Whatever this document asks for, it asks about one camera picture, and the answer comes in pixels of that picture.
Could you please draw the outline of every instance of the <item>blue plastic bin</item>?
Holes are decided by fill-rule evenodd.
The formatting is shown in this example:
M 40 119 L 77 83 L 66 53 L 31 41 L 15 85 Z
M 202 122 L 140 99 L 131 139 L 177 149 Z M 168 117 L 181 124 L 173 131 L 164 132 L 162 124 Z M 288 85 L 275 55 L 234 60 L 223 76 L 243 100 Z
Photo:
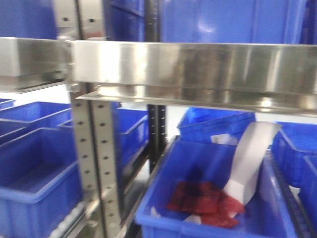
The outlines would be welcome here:
M 289 185 L 300 187 L 304 156 L 317 155 L 317 125 L 278 123 L 282 128 L 274 138 L 272 153 Z
M 0 37 L 56 39 L 52 0 L 1 0 Z
M 0 121 L 0 145 L 22 136 L 27 132 L 28 129 L 26 127 Z
M 0 236 L 48 237 L 82 198 L 72 133 L 37 129 L 0 154 Z
M 306 0 L 162 0 L 164 42 L 299 43 Z
M 317 156 L 304 157 L 304 173 L 299 198 L 317 232 Z
M 118 108 L 122 165 L 126 166 L 133 156 L 148 143 L 149 122 L 146 110 Z
M 14 106 L 14 99 L 2 99 L 0 98 L 0 109 L 9 108 Z
M 67 120 L 61 124 L 59 124 L 57 127 L 61 128 L 62 130 L 68 130 L 68 131 L 73 131 L 74 130 L 74 124 L 73 120 Z
M 180 180 L 212 181 L 224 187 L 235 149 L 230 145 L 176 141 L 166 153 L 136 213 L 143 238 L 297 237 L 269 158 L 262 163 L 257 191 L 245 206 L 246 213 L 237 215 L 240 223 L 232 229 L 184 222 L 188 213 L 166 209 Z M 151 215 L 152 207 L 161 217 Z
M 301 44 L 317 43 L 317 1 L 307 0 Z
M 228 144 L 237 144 L 254 113 L 205 108 L 188 108 L 178 125 L 181 139 L 205 143 L 221 143 L 221 135 L 229 134 Z
M 112 0 L 112 29 L 116 41 L 144 41 L 144 0 Z
M 29 129 L 56 127 L 71 118 L 69 107 L 69 104 L 62 103 L 29 103 L 0 110 L 0 122 L 9 121 Z

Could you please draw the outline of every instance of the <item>red cloth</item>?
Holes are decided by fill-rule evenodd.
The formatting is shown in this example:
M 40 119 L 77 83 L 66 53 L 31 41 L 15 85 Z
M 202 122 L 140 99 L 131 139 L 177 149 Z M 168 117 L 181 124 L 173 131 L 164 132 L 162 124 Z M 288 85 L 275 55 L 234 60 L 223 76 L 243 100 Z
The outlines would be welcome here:
M 179 182 L 167 208 L 199 215 L 203 224 L 223 228 L 232 228 L 239 223 L 230 214 L 245 212 L 238 200 L 212 182 Z

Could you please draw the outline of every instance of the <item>stainless steel shelf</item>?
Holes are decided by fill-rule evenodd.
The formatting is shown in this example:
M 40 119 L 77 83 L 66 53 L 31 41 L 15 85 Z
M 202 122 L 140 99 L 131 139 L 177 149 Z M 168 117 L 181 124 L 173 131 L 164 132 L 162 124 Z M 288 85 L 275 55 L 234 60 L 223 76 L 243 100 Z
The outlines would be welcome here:
M 80 99 L 315 116 L 317 47 L 74 41 Z
M 21 93 L 62 84 L 61 49 L 57 40 L 0 38 L 0 91 Z

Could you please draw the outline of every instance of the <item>white paper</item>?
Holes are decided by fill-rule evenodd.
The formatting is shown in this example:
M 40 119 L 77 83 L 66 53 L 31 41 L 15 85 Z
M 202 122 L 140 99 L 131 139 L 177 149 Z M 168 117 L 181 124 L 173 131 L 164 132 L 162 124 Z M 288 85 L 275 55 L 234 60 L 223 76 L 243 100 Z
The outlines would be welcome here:
M 196 223 L 196 224 L 201 224 L 202 220 L 200 219 L 200 216 L 190 215 L 188 218 L 186 218 L 184 220 L 184 222 L 193 222 L 193 223 Z
M 160 213 L 157 212 L 157 210 L 155 209 L 155 207 L 151 207 L 151 216 L 161 217 Z
M 230 134 L 218 134 L 210 137 L 211 142 L 215 144 L 237 145 L 238 139 Z
M 252 122 L 241 137 L 233 156 L 230 179 L 223 190 L 243 205 L 256 191 L 259 167 L 280 127 L 272 122 Z

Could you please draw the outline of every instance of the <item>storage rack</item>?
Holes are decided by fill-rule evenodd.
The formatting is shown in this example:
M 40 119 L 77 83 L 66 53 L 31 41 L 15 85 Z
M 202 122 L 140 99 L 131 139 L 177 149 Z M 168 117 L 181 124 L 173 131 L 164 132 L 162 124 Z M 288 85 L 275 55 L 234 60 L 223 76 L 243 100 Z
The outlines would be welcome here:
M 133 216 L 146 185 L 136 191 L 133 179 L 148 158 L 158 168 L 166 142 L 162 105 L 317 116 L 316 46 L 107 42 L 111 29 L 105 22 L 111 19 L 104 18 L 104 4 L 109 2 L 55 0 L 59 40 L 11 38 L 0 44 L 12 65 L 31 62 L 26 71 L 2 69 L 2 90 L 24 92 L 65 81 L 70 92 L 85 215 L 76 217 L 64 237 L 136 236 Z M 147 0 L 145 9 L 146 40 L 159 41 L 156 1 Z M 25 54 L 27 48 L 35 53 Z M 50 53 L 57 49 L 58 56 Z M 42 68 L 35 67 L 39 59 Z M 152 104 L 149 146 L 124 170 L 110 101 Z M 134 206 L 127 209 L 127 200 Z

